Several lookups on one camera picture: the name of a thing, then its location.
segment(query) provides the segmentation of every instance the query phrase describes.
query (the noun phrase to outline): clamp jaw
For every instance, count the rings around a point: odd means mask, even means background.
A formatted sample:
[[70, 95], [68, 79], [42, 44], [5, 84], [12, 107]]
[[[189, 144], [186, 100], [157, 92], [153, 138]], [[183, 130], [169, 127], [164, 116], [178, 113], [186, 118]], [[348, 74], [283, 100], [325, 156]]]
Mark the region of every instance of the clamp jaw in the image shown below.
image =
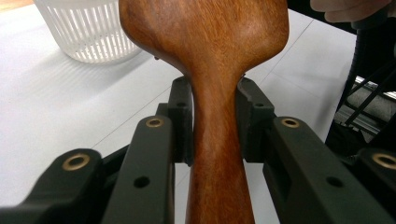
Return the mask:
[[[235, 96], [241, 153], [264, 163], [282, 223], [395, 223], [395, 153], [365, 148], [340, 160], [301, 120], [277, 118], [250, 79]], [[58, 157], [1, 223], [174, 223], [175, 162], [193, 165], [191, 87], [174, 80], [169, 102], [142, 119], [129, 146]]]

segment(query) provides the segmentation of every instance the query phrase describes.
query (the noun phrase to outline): black metal frame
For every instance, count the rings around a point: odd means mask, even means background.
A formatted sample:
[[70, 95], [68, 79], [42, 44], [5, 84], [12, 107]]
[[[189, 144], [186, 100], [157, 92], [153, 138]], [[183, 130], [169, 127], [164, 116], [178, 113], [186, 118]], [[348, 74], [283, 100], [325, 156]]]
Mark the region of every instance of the black metal frame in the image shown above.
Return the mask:
[[[277, 118], [252, 80], [241, 80], [235, 100], [241, 153], [264, 163], [282, 223], [395, 222], [395, 153], [367, 148], [341, 162], [303, 121]], [[129, 146], [104, 159], [91, 149], [63, 154], [25, 201], [0, 209], [0, 222], [174, 223], [174, 164], [192, 165], [192, 155], [191, 87], [180, 77]]]

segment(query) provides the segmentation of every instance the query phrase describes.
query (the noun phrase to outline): screw hole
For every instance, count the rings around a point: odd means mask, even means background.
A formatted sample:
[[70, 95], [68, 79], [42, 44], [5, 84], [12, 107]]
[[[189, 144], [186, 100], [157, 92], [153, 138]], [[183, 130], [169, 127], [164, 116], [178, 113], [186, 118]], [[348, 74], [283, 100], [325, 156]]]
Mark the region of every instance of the screw hole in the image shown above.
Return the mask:
[[388, 155], [388, 154], [384, 154], [384, 153], [375, 153], [373, 155], [373, 160], [383, 166], [386, 167], [388, 169], [392, 169], [392, 170], [396, 170], [396, 158]]
[[76, 158], [72, 159], [71, 161], [69, 161], [69, 165], [76, 166], [76, 165], [79, 165], [79, 164], [81, 164], [83, 162], [84, 162], [84, 158], [76, 157]]
[[146, 176], [140, 176], [134, 180], [134, 186], [138, 189], [145, 188], [147, 185], [149, 185], [149, 178]]
[[78, 153], [74, 156], [67, 158], [62, 165], [62, 168], [66, 171], [78, 170], [90, 162], [90, 157], [86, 154]]
[[282, 119], [282, 124], [289, 128], [298, 128], [300, 123], [295, 119]]
[[394, 165], [396, 164], [396, 161], [391, 160], [390, 158], [387, 157], [380, 157], [379, 158], [382, 162], [389, 164], [389, 165]]
[[146, 125], [150, 128], [158, 128], [163, 126], [163, 120], [162, 119], [149, 119], [146, 121]]
[[341, 188], [344, 186], [343, 182], [340, 179], [338, 179], [337, 177], [329, 176], [326, 178], [326, 180], [327, 180], [327, 183], [329, 183], [333, 187]]

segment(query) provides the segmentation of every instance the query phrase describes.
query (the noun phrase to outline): wood grain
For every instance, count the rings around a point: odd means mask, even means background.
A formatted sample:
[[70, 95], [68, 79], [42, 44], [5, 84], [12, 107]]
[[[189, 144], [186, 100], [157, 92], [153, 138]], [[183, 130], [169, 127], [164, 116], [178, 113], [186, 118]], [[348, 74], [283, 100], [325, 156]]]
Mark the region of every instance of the wood grain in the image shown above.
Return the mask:
[[120, 0], [125, 33], [192, 85], [194, 164], [187, 223], [254, 223], [235, 90], [289, 35], [285, 0]]

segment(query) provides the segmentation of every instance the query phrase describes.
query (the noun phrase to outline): white surface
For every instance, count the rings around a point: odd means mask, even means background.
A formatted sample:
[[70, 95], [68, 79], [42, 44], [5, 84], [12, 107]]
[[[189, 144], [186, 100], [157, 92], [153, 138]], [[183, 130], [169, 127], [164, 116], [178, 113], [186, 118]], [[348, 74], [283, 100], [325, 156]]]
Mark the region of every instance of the white surface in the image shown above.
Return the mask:
[[[0, 206], [20, 203], [59, 155], [77, 147], [102, 156], [129, 144], [136, 123], [167, 101], [181, 74], [142, 52], [101, 66], [56, 45], [35, 6], [0, 14]], [[290, 11], [290, 41], [247, 72], [276, 107], [324, 140], [351, 63], [355, 36]], [[246, 164], [257, 223], [277, 223], [262, 165]], [[176, 223], [184, 223], [189, 168], [177, 165]]]

